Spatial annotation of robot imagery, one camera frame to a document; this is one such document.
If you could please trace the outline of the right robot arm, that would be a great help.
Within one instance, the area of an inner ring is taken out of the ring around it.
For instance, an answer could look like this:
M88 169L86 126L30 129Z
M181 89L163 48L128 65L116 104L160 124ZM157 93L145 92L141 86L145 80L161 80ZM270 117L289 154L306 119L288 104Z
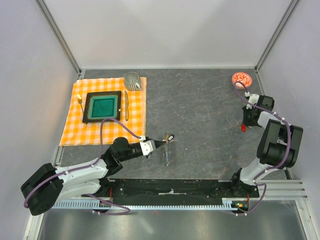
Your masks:
M229 191L235 197L253 194L268 174L291 168L297 161L303 129L289 124L273 112L275 101L266 95L244 93L241 130L247 127L264 129L256 151L256 158L233 174Z

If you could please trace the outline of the blue keyring with metal rings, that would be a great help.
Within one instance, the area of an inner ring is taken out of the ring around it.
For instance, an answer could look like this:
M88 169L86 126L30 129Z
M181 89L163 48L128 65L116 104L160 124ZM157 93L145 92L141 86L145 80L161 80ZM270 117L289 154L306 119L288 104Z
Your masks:
M167 144L163 147L163 162L164 162L164 165L167 167L169 164L170 164L170 161L169 161L169 150L168 150L168 145L174 141L177 141L175 139L175 136L174 136L174 139L172 141L168 141L168 136L169 135L173 135L173 134L169 134L168 132L166 132L164 134L164 141L167 141Z

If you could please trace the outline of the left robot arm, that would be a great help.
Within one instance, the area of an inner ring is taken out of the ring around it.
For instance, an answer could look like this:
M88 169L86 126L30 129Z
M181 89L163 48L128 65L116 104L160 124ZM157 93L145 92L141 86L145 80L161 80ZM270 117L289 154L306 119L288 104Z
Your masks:
M122 162L142 156L148 158L167 143L147 136L129 143L125 137L118 137L104 153L91 161L67 167L46 163L22 184L23 206L37 216L63 200L93 194L104 197L110 191L106 182L108 177L123 168Z

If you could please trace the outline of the red key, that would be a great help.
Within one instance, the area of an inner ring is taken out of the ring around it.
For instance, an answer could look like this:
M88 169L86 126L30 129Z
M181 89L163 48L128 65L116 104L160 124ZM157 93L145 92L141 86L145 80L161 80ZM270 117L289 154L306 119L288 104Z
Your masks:
M246 132L247 129L252 129L251 126L246 126L244 123L240 125L241 131Z

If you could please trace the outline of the black key tag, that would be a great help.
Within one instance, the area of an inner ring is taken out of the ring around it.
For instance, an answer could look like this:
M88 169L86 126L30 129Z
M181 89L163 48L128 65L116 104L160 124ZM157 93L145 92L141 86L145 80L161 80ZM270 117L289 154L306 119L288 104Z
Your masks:
M171 134L168 136L167 141L171 142L174 138L175 138L175 136L173 134Z

